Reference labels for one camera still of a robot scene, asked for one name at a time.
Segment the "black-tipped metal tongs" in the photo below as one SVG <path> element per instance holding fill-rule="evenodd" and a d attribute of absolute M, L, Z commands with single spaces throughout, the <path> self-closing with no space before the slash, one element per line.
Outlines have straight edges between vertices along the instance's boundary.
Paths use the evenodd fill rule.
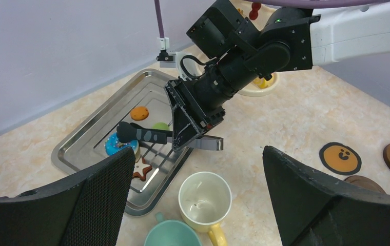
<path fill-rule="evenodd" d="M 173 140 L 172 134 L 172 131 L 147 129 L 135 123 L 125 121 L 119 122 L 116 127 L 116 136 L 119 142 L 126 143 L 132 140 L 138 140 L 154 144 L 171 143 L 173 144 L 172 149 L 179 151 L 181 148 L 174 146 L 177 142 Z M 183 147 L 208 151 L 222 151 L 224 149 L 223 140 L 221 137 L 201 135 Z"/>

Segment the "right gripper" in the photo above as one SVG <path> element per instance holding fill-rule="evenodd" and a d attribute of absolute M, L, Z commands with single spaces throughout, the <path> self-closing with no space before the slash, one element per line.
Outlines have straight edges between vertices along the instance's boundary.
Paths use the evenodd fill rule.
<path fill-rule="evenodd" d="M 169 80 L 165 85 L 172 111 L 172 149 L 180 151 L 218 125 L 225 116 L 222 104 L 256 78 L 263 78 L 244 64 L 240 51 L 201 62 L 200 75 L 192 80 Z"/>

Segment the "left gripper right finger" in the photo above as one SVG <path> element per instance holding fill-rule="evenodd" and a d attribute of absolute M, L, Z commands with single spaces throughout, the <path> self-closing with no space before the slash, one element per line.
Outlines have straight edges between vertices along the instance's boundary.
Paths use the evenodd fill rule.
<path fill-rule="evenodd" d="M 273 146 L 263 150 L 283 245 L 390 245 L 390 195 L 346 183 Z"/>

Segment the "orange swirl cookie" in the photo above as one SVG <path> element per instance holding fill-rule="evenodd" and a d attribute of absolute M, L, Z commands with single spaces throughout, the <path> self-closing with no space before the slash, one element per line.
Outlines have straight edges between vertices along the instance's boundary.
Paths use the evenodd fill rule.
<path fill-rule="evenodd" d="M 149 116 L 149 110 L 145 106 L 134 107 L 130 111 L 130 117 L 135 121 L 145 120 L 148 116 Z"/>

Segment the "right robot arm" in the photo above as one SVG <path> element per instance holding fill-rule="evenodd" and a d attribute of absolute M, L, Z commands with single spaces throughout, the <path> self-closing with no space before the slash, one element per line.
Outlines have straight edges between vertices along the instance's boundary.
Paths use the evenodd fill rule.
<path fill-rule="evenodd" d="M 257 77 L 390 53 L 390 1 L 271 4 L 278 8 L 261 30 L 230 1 L 216 1 L 187 31 L 209 61 L 203 74 L 165 86 L 174 151 L 195 148 L 222 122 L 223 103 Z"/>

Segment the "yellow cake slice toy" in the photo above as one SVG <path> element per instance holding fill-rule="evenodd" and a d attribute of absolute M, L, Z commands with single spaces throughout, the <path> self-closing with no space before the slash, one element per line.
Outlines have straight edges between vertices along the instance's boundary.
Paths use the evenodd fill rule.
<path fill-rule="evenodd" d="M 267 80 L 265 78 L 256 78 L 252 82 L 259 89 L 266 89 L 274 83 L 274 79 L 271 78 L 271 79 Z"/>

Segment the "stainless steel tray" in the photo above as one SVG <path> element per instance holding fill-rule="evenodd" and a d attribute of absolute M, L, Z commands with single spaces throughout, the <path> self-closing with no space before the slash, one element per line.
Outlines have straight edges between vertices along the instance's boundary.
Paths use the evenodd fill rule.
<path fill-rule="evenodd" d="M 119 122 L 132 121 L 129 113 L 136 106 L 149 110 L 140 126 L 151 128 L 164 122 L 171 127 L 171 108 L 164 87 L 173 78 L 156 69 L 138 72 L 54 148 L 52 163 L 70 175 L 107 158 L 106 140 L 116 132 Z M 139 217 L 152 211 L 191 152 L 189 148 L 174 152 L 169 143 L 140 143 L 140 156 L 152 170 L 145 181 L 132 180 L 125 212 Z"/>

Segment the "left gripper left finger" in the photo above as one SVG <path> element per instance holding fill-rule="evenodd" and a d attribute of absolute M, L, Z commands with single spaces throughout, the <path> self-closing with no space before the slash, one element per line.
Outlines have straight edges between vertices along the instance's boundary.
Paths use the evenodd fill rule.
<path fill-rule="evenodd" d="M 135 154 L 126 148 L 15 197 L 0 197 L 0 245 L 116 245 Z"/>

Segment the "blue frosted donut toy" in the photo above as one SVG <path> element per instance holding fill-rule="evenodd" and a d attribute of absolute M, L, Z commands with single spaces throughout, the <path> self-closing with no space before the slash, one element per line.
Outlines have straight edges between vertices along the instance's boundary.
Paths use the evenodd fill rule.
<path fill-rule="evenodd" d="M 139 142 L 137 140 L 131 140 L 130 142 L 120 142 L 116 133 L 110 135 L 104 144 L 105 152 L 109 156 L 128 147 L 131 147 L 134 153 L 137 153 L 139 150 Z"/>

